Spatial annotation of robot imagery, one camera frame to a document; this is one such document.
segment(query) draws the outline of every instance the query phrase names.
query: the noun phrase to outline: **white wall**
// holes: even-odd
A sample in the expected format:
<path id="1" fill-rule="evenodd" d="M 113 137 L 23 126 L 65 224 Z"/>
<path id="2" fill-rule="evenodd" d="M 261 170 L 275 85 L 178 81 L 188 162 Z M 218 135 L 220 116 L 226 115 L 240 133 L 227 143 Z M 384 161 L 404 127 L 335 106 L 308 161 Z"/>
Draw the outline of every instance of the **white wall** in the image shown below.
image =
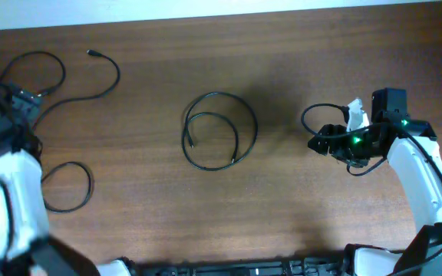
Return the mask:
<path id="1" fill-rule="evenodd" d="M 0 30 L 434 0 L 0 0 Z"/>

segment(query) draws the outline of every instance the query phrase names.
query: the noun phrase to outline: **cable end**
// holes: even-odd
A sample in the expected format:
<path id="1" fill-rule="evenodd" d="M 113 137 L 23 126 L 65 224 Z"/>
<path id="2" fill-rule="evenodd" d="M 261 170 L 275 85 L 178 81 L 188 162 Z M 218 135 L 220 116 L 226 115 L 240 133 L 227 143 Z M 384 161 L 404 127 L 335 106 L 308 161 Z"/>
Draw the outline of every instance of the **cable end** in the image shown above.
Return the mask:
<path id="1" fill-rule="evenodd" d="M 91 50 L 91 49 L 86 51 L 86 53 L 89 54 L 90 56 L 93 56 L 93 57 L 103 57 L 102 54 L 100 54 L 99 52 L 97 52 L 95 50 Z"/>

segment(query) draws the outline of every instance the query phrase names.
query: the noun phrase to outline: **table surface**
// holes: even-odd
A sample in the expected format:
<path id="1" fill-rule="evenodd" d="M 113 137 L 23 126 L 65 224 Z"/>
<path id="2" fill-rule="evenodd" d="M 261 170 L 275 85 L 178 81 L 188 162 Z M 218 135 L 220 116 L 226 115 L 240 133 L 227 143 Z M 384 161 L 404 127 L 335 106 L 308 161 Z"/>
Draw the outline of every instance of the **table surface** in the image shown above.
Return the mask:
<path id="1" fill-rule="evenodd" d="M 407 198 L 389 165 L 348 175 L 345 164 L 307 148 L 311 137 L 299 117 L 310 104 L 345 105 L 356 97 L 371 112 L 373 91 L 401 87 L 411 116 L 432 123 L 442 155 L 442 3 L 0 31 L 0 72 L 17 54 L 51 51 L 68 77 L 44 107 L 92 95 L 115 71 L 86 55 L 88 48 L 120 65 L 117 89 L 61 107 L 36 134 L 44 172 L 71 160 L 93 170 L 93 197 L 83 209 L 49 213 L 55 236 L 92 261 L 273 258 L 348 243 L 403 248 L 414 237 Z M 59 74 L 48 57 L 29 57 L 7 80 L 37 90 Z M 204 172 L 186 161 L 180 134 L 186 107 L 213 90 L 245 99 L 259 135 L 241 163 Z M 247 148 L 251 118 L 237 102 L 212 98 L 195 111 L 231 118 L 240 151 Z M 315 129 L 343 123 L 327 108 L 308 121 Z M 202 118 L 192 131 L 197 162 L 229 162 L 229 126 Z M 51 204 L 72 207 L 84 196 L 85 175 L 64 169 L 43 190 Z"/>

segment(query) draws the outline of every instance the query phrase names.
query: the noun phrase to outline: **cable plug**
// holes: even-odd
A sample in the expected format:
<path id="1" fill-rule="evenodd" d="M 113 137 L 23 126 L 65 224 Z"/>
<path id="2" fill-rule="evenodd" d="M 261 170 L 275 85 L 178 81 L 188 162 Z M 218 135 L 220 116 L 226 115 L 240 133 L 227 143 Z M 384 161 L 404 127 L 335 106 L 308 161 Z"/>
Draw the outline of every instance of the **cable plug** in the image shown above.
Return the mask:
<path id="1" fill-rule="evenodd" d="M 86 51 L 86 53 L 89 54 L 90 56 L 93 56 L 93 57 L 103 57 L 103 55 L 101 53 L 99 53 L 95 50 L 91 50 L 91 49 Z"/>

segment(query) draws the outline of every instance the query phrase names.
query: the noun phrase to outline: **wooden table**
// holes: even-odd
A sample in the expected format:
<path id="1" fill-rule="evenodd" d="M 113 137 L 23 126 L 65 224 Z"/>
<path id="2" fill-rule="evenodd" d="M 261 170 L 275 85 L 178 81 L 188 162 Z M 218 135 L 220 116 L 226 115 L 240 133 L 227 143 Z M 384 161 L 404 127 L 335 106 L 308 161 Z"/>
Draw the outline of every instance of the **wooden table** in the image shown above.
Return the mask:
<path id="1" fill-rule="evenodd" d="M 148 261 L 225 261 L 305 255 L 362 243 L 403 248 L 414 223 L 388 165 L 355 178 L 345 164 L 307 148 L 299 117 L 310 104 L 348 104 L 383 87 L 408 92 L 413 118 L 428 120 L 442 155 L 442 3 L 336 8 L 215 18 L 0 31 L 0 72 L 17 54 L 43 49 L 68 69 L 44 107 L 101 92 L 104 99 L 56 110 L 37 135 L 43 170 L 77 160 L 92 168 L 91 201 L 49 213 L 52 232 L 96 262 L 125 255 Z M 59 67 L 29 57 L 8 78 L 31 90 L 52 84 Z M 254 150 L 220 172 L 193 168 L 180 148 L 183 112 L 195 97 L 222 90 L 243 97 L 259 119 Z M 213 98 L 237 124 L 242 151 L 252 125 L 234 101 Z M 343 123 L 335 110 L 309 114 L 315 129 Z M 233 133 L 224 123 L 193 123 L 202 164 L 229 162 Z M 80 202 L 84 174 L 68 168 L 44 184 L 58 207 Z"/>

